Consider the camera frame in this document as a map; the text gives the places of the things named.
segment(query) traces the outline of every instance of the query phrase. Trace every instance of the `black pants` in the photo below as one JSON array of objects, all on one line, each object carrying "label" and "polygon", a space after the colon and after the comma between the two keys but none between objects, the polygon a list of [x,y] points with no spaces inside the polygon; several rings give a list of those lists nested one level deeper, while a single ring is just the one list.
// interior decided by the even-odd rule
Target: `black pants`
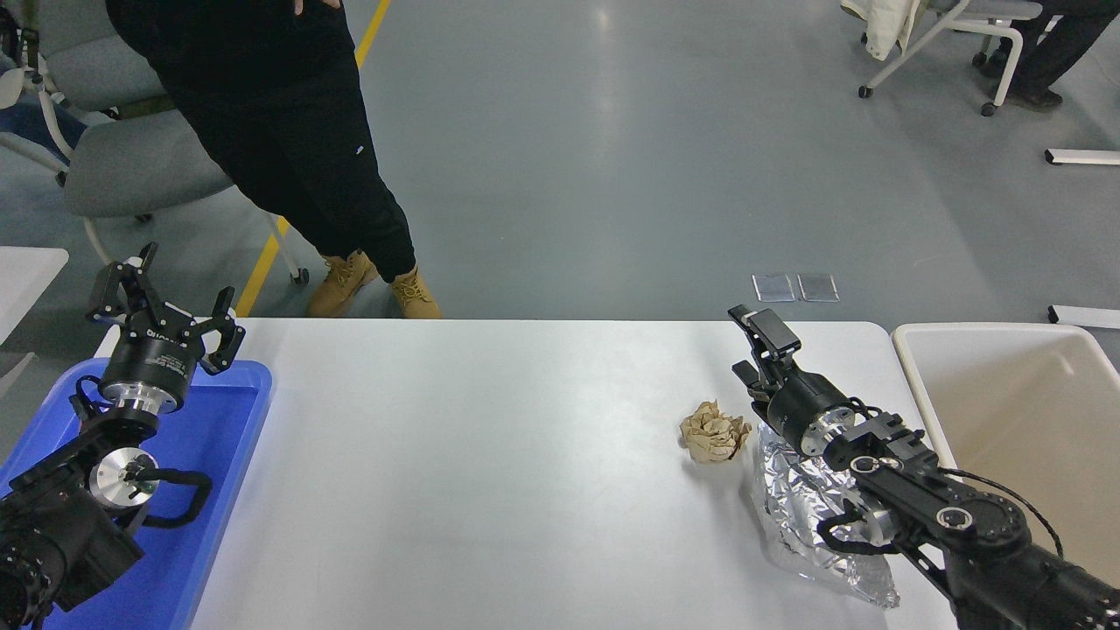
[{"label": "black pants", "polygon": [[[1017,90],[1037,94],[1049,87],[1082,57],[1109,24],[1120,13],[1120,0],[1035,0],[1043,6],[1037,18],[1014,21],[1023,34],[1023,55],[1015,70]],[[1043,39],[1054,16],[1062,19]],[[999,49],[1011,52],[1011,40],[1002,38]]]},{"label": "black pants", "polygon": [[352,55],[263,91],[212,93],[166,77],[164,86],[237,188],[319,253],[361,249],[386,281],[416,266],[404,212],[377,173]]}]

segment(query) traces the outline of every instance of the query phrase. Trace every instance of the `yellow floor line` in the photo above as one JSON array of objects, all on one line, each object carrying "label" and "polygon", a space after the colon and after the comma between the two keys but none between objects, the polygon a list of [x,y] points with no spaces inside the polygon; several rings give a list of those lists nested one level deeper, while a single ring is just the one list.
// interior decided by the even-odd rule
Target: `yellow floor line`
[{"label": "yellow floor line", "polygon": [[[370,54],[370,46],[373,45],[373,38],[377,36],[377,29],[381,28],[381,22],[385,19],[385,11],[389,10],[390,2],[391,0],[381,0],[377,4],[377,10],[373,12],[373,19],[370,20],[370,26],[366,27],[365,35],[362,36],[362,41],[354,50],[354,59],[357,61],[358,68],[362,67],[366,55]],[[277,229],[280,231],[281,237],[288,233],[289,226],[288,221],[282,216],[277,219]],[[261,295],[261,287],[264,286],[264,279],[268,278],[269,269],[272,268],[272,263],[276,261],[279,251],[280,243],[277,242],[276,237],[270,235],[269,240],[264,242],[261,254],[256,258],[256,265],[253,266],[253,272],[249,275],[245,288],[241,290],[237,304],[233,307],[233,312],[237,317],[248,317],[249,313],[253,309],[256,298]]]}]

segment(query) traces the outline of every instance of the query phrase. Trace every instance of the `blue tray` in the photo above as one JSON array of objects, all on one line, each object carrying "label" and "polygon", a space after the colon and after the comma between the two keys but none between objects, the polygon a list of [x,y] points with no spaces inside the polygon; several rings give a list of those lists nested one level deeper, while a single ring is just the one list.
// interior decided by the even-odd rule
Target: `blue tray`
[{"label": "blue tray", "polygon": [[[11,456],[0,469],[2,494],[8,482],[77,435],[68,397],[84,374],[100,377],[108,359],[69,369],[47,395]],[[92,385],[86,390],[92,391]],[[198,606],[222,534],[249,467],[268,413],[272,376],[255,361],[236,361],[215,377],[195,373],[183,409],[160,417],[159,433],[141,447],[160,466],[203,471],[214,481],[198,518],[178,529],[143,527],[137,543],[144,557],[112,586],[68,613],[55,609],[47,630],[185,630]],[[190,502],[193,489],[162,483],[151,512],[175,517]]]}]

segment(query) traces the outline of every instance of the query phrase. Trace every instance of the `robotic arm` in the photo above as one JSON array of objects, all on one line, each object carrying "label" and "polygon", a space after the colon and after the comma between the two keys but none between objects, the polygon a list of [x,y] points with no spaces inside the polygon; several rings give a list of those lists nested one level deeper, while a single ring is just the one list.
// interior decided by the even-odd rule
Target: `robotic arm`
[{"label": "robotic arm", "polygon": [[[139,258],[99,274],[87,318],[120,326],[121,339],[104,374],[83,377],[71,397],[78,435],[13,479],[0,499],[0,627],[41,628],[55,603],[69,611],[109,587],[143,556],[132,539],[141,526],[186,525],[209,494],[204,473],[159,467],[140,444],[156,435],[157,414],[183,406],[198,363],[211,374],[230,367],[245,331],[228,315],[232,287],[204,321],[161,302],[148,279],[155,254],[149,243]],[[221,341],[207,353],[209,331]],[[90,400],[85,381],[108,402]],[[195,487],[185,513],[148,515],[160,482]]]},{"label": "robotic arm", "polygon": [[[750,342],[755,364],[741,361],[731,370],[755,414],[802,456],[850,471],[862,494],[848,513],[821,521],[818,532],[829,547],[902,554],[949,599],[961,630],[1120,628],[1120,591],[1032,544],[1016,504],[951,479],[965,473],[939,467],[922,432],[906,428],[897,415],[801,370],[793,359],[801,340],[773,311],[740,305],[728,314]],[[857,521],[879,539],[846,543],[832,535]],[[922,553],[923,545],[944,553],[944,568]]]}]

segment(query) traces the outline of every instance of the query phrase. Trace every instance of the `white plastic bin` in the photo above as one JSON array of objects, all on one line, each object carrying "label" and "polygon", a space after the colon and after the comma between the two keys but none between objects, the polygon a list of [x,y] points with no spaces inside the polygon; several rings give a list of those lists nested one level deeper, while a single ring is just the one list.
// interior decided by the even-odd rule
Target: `white plastic bin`
[{"label": "white plastic bin", "polygon": [[[892,336],[942,465],[955,458],[1023,494],[1068,560],[1120,584],[1120,376],[1092,335],[1053,324],[907,324]],[[1053,550],[1030,519],[1035,543]]]}]

